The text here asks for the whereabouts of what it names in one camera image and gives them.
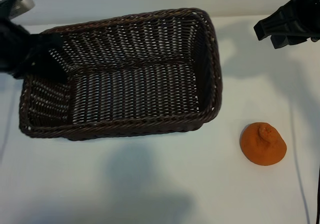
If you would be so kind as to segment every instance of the orange object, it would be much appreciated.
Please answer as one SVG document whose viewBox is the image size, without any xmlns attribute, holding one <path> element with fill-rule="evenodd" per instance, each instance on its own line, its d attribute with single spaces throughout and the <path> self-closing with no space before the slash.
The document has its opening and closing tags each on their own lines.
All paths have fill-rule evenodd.
<svg viewBox="0 0 320 224">
<path fill-rule="evenodd" d="M 287 146 L 278 131 L 268 123 L 252 123 L 243 132 L 241 149 L 253 163 L 268 166 L 280 162 Z"/>
</svg>

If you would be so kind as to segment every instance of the black cable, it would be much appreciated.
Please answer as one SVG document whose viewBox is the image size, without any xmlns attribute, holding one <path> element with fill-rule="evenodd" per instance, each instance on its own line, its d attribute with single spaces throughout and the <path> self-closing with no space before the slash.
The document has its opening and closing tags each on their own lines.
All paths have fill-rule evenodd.
<svg viewBox="0 0 320 224">
<path fill-rule="evenodd" d="M 320 220 L 320 170 L 319 170 L 319 183 L 318 183 L 318 207 L 316 210 L 316 222 L 315 224 L 319 224 Z"/>
</svg>

